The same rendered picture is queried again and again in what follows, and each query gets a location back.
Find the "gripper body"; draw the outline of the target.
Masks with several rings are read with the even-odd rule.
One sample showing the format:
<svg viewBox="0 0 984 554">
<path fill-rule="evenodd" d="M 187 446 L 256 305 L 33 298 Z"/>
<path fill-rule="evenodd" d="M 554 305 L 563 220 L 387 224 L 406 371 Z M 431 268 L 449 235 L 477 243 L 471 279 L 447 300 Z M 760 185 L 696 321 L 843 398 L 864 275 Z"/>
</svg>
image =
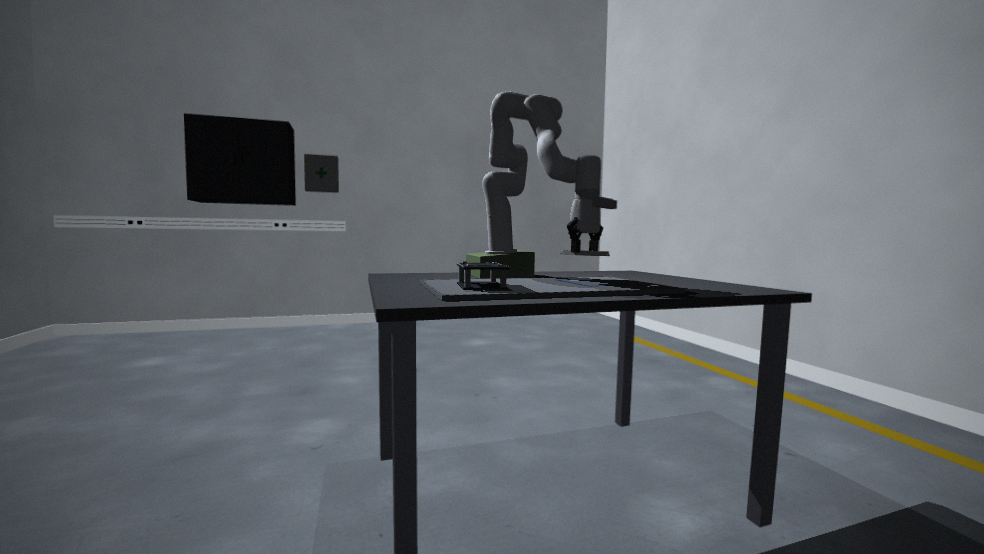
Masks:
<svg viewBox="0 0 984 554">
<path fill-rule="evenodd" d="M 600 208 L 593 207 L 592 201 L 593 199 L 580 198 L 575 199 L 572 204 L 570 222 L 578 217 L 575 226 L 577 230 L 584 231 L 582 233 L 598 233 L 600 230 Z"/>
</svg>

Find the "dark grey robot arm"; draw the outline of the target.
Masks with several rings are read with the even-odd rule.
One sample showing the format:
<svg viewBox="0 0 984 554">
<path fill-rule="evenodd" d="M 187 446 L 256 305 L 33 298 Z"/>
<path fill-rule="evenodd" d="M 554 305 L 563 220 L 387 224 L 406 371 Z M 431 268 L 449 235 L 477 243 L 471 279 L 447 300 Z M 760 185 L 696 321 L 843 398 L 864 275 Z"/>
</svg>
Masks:
<svg viewBox="0 0 984 554">
<path fill-rule="evenodd" d="M 509 118 L 529 121 L 538 140 L 539 161 L 550 178 L 575 183 L 575 199 L 593 199 L 593 207 L 617 209 L 617 200 L 600 197 L 601 159 L 598 156 L 584 155 L 578 161 L 562 156 L 555 141 L 561 134 L 558 123 L 561 115 L 562 105 L 553 97 L 502 92 L 494 98 L 490 109 L 489 162 L 494 167 L 511 168 L 508 172 L 489 172 L 483 178 L 490 250 L 485 254 L 517 252 L 513 249 L 511 206 L 506 196 L 518 196 L 523 192 L 528 155 L 524 146 L 513 143 L 514 132 Z"/>
</svg>

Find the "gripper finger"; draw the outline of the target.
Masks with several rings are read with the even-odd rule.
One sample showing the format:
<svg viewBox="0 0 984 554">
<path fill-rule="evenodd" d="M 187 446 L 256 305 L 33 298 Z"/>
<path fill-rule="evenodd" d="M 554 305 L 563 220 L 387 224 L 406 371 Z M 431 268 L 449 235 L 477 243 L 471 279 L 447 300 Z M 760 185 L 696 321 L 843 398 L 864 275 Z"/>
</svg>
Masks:
<svg viewBox="0 0 984 554">
<path fill-rule="evenodd" d="M 589 240 L 589 251 L 598 251 L 598 243 L 599 243 L 599 240 L 600 240 L 600 236 L 601 236 L 602 231 L 603 231 L 603 227 L 600 224 L 600 231 L 598 233 L 589 233 L 589 236 L 590 236 L 590 239 L 591 239 L 591 240 Z M 593 234 L 594 234 L 594 236 L 593 236 Z"/>
<path fill-rule="evenodd" d="M 569 224 L 567 224 L 568 233 L 571 239 L 571 252 L 580 253 L 581 240 L 579 240 L 582 232 L 577 230 L 578 217 L 574 218 Z M 575 226 L 574 230 L 573 227 Z M 577 233 L 577 234 L 576 234 Z"/>
</svg>

